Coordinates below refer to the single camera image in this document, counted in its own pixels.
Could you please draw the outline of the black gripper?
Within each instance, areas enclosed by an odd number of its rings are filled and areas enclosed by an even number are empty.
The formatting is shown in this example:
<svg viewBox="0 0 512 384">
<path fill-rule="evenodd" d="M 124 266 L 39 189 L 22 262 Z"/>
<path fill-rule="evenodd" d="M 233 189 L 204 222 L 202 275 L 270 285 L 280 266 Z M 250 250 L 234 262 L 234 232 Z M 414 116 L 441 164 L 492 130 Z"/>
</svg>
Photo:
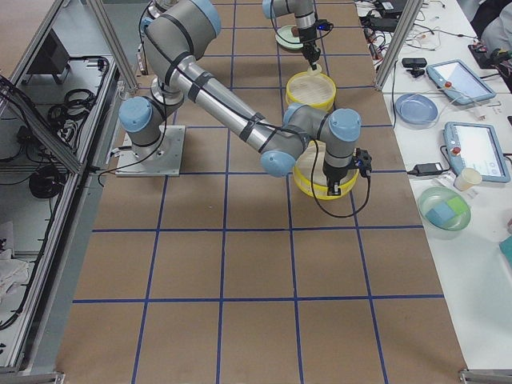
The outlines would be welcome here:
<svg viewBox="0 0 512 384">
<path fill-rule="evenodd" d="M 320 58 L 320 49 L 316 44 L 317 40 L 317 38 L 300 39 L 302 55 L 308 61 L 309 68 L 312 70 L 317 67 L 317 62 Z"/>
<path fill-rule="evenodd" d="M 341 180 L 347 176 L 348 169 L 346 167 L 335 167 L 329 163 L 324 163 L 322 171 L 326 176 L 327 194 L 329 196 L 341 196 Z"/>
</svg>

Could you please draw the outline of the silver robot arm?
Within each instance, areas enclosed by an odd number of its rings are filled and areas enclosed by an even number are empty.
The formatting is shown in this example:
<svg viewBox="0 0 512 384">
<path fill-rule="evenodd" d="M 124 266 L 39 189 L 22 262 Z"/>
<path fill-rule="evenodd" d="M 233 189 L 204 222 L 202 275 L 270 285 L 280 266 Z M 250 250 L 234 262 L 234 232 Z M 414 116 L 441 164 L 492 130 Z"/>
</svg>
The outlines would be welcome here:
<svg viewBox="0 0 512 384">
<path fill-rule="evenodd" d="M 321 51 L 316 44 L 318 16 L 314 9 L 314 2 L 307 0 L 265 0 L 262 2 L 262 10 L 265 17 L 271 21 L 288 14 L 294 16 L 298 41 L 287 40 L 279 32 L 277 32 L 277 35 L 289 45 L 302 44 L 302 55 L 308 61 L 312 71 L 315 71 Z"/>
<path fill-rule="evenodd" d="M 259 152 L 262 168 L 272 176 L 287 175 L 313 140 L 326 147 L 322 171 L 329 195 L 341 193 L 341 180 L 349 170 L 367 174 L 370 156 L 355 145 L 361 127 L 356 111 L 327 113 L 293 103 L 282 126 L 272 126 L 197 64 L 221 32 L 211 2 L 179 1 L 141 28 L 146 60 L 156 79 L 147 95 L 124 101 L 118 112 L 138 158 L 156 151 L 163 143 L 166 118 L 189 100 Z"/>
</svg>

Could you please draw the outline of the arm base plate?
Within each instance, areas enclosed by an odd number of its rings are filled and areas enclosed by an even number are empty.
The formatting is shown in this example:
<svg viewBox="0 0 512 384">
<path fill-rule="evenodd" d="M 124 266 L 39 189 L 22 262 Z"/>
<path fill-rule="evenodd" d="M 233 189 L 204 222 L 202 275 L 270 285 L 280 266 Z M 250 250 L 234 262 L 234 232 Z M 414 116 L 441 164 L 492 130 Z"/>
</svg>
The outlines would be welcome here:
<svg viewBox="0 0 512 384">
<path fill-rule="evenodd" d="M 186 127 L 160 125 L 159 129 L 165 134 L 163 141 L 159 140 L 146 149 L 136 146 L 133 150 L 129 135 L 125 133 L 123 145 L 129 149 L 120 152 L 115 171 L 117 176 L 179 176 Z"/>
</svg>

